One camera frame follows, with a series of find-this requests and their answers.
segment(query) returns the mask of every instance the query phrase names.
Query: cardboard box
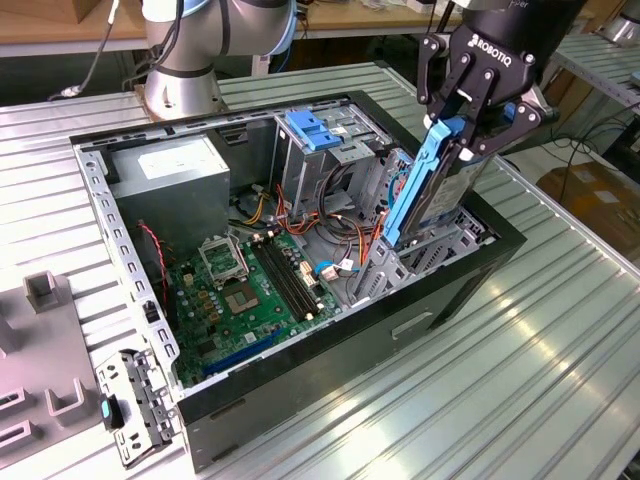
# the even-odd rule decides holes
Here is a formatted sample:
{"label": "cardboard box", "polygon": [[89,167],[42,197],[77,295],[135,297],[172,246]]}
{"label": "cardboard box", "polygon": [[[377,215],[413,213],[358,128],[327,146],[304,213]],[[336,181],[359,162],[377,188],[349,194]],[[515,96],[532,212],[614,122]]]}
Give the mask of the cardboard box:
{"label": "cardboard box", "polygon": [[[556,168],[538,187],[558,201],[566,167]],[[640,259],[640,188],[599,162],[571,167],[562,206],[600,238],[635,262]]]}
{"label": "cardboard box", "polygon": [[80,23],[100,0],[0,0],[0,10],[65,23]]}

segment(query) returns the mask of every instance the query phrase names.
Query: connector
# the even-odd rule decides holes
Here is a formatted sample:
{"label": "connector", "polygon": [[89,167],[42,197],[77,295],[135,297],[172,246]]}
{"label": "connector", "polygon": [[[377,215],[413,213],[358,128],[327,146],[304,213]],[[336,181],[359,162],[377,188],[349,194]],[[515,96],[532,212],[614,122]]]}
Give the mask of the connector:
{"label": "connector", "polygon": [[338,272],[336,272],[336,269],[333,267],[333,265],[322,270],[320,272],[320,275],[322,275],[322,278],[324,278],[327,282],[332,282],[338,279]]}

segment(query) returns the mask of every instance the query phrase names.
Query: metal bracket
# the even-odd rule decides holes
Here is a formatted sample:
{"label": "metal bracket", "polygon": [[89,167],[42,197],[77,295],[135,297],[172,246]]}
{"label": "metal bracket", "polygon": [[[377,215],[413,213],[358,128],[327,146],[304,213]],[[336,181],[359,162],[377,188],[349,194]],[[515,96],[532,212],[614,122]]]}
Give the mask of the metal bracket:
{"label": "metal bracket", "polygon": [[516,107],[513,123],[509,128],[491,138],[476,137],[469,149],[484,157],[492,155],[538,128],[545,118],[543,110],[522,102]]}
{"label": "metal bracket", "polygon": [[396,252],[379,239],[371,245],[367,261],[356,277],[353,295],[358,300],[377,298],[412,276]]}
{"label": "metal bracket", "polygon": [[151,350],[125,350],[96,369],[100,390],[115,397],[124,426],[114,432],[122,465],[129,469],[171,443],[179,431],[166,381]]}

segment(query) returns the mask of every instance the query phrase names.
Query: aluminum extrusion table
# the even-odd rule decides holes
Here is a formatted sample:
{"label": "aluminum extrusion table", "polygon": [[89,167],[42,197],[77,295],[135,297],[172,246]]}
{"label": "aluminum extrusion table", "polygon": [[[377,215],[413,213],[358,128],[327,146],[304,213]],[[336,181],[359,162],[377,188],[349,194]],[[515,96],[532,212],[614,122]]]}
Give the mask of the aluminum extrusion table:
{"label": "aluminum extrusion table", "polygon": [[621,48],[596,34],[568,35],[552,59],[621,105],[640,103],[640,88],[629,80],[640,71],[640,45]]}
{"label": "aluminum extrusion table", "polygon": [[[414,135],[414,89],[373,64],[221,82],[245,108],[361,88]],[[148,122],[133,94],[0,109],[0,288],[69,277],[94,364],[136,348],[67,137]],[[640,274],[496,159],[476,190],[528,241],[460,314],[199,478],[616,478],[640,448]],[[192,478],[181,441],[133,470],[96,426],[3,478]]]}

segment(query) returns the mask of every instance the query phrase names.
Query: blue drive bracket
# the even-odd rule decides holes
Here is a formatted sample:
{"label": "blue drive bracket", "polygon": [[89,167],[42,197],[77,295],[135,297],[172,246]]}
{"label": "blue drive bracket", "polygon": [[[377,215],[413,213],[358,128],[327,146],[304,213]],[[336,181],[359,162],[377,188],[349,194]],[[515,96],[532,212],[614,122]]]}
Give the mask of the blue drive bracket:
{"label": "blue drive bracket", "polygon": [[402,225],[411,211],[414,200],[424,190],[430,173],[435,171],[440,164],[438,152],[442,142],[459,134],[463,127],[464,120],[460,117],[454,117],[444,121],[438,120],[429,129],[424,143],[416,155],[409,178],[384,222],[384,237],[392,247],[398,243],[402,233]]}
{"label": "blue drive bracket", "polygon": [[287,112],[287,123],[298,134],[310,150],[324,150],[342,145],[342,139],[332,135],[322,120],[309,110]]}

